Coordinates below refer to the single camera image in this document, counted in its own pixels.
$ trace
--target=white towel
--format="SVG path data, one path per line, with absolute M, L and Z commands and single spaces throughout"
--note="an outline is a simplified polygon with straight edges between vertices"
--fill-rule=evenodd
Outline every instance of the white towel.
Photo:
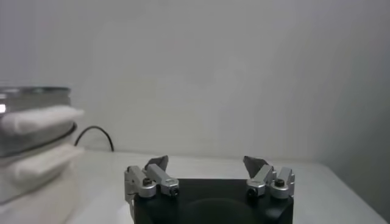
M 69 106 L 53 106 L 6 114 L 1 119 L 2 129 L 10 135 L 25 135 L 81 117 L 83 110 Z

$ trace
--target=metal lid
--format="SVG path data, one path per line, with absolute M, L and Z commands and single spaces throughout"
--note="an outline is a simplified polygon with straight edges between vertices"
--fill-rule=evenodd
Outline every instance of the metal lid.
M 0 87 L 0 100 L 12 99 L 23 96 L 39 96 L 44 94 L 65 93 L 69 94 L 70 89 L 66 87 L 38 87 L 38 86 L 23 86 L 23 87 Z

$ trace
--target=silver bracket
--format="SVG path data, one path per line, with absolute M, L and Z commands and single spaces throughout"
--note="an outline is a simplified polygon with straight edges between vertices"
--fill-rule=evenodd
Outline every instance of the silver bracket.
M 271 184 L 275 177 L 274 168 L 270 165 L 263 165 L 253 178 L 246 181 L 248 196 L 259 197 L 264 195 L 266 186 Z
M 179 195 L 179 181 L 178 179 L 170 177 L 164 170 L 156 164 L 147 166 L 146 175 L 156 181 L 161 186 L 161 193 L 176 197 Z
M 286 199 L 294 196 L 295 175 L 290 168 L 283 167 L 277 179 L 271 183 L 270 192 L 274 198 Z
M 131 203 L 135 194 L 151 198 L 156 194 L 156 183 L 148 178 L 138 166 L 129 166 L 124 172 L 126 201 Z

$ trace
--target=bolt head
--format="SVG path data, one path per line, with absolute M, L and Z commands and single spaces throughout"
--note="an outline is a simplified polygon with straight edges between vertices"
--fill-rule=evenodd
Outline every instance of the bolt head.
M 284 187 L 285 186 L 285 181 L 282 179 L 276 179 L 275 180 L 275 187 Z
M 144 179 L 142 180 L 142 185 L 143 185 L 143 186 L 147 186 L 147 185 L 150 185 L 150 184 L 152 184 L 152 180 L 151 180 L 151 179 L 149 179 L 149 178 L 144 178 Z
M 250 198 L 255 198 L 255 197 L 257 197 L 257 190 L 256 190 L 256 189 L 253 189 L 253 188 L 250 188 L 250 189 L 247 191 L 247 195 L 248 195 L 248 197 L 250 197 Z

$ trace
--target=folded white cloth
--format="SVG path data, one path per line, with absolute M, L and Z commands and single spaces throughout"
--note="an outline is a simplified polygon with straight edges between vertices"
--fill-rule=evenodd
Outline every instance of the folded white cloth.
M 16 183 L 28 183 L 60 173 L 84 149 L 71 144 L 63 144 L 13 163 L 8 169 L 8 176 Z
M 25 135 L 73 121 L 83 114 L 83 110 L 64 105 L 26 110 L 4 115 L 1 127 L 10 135 Z

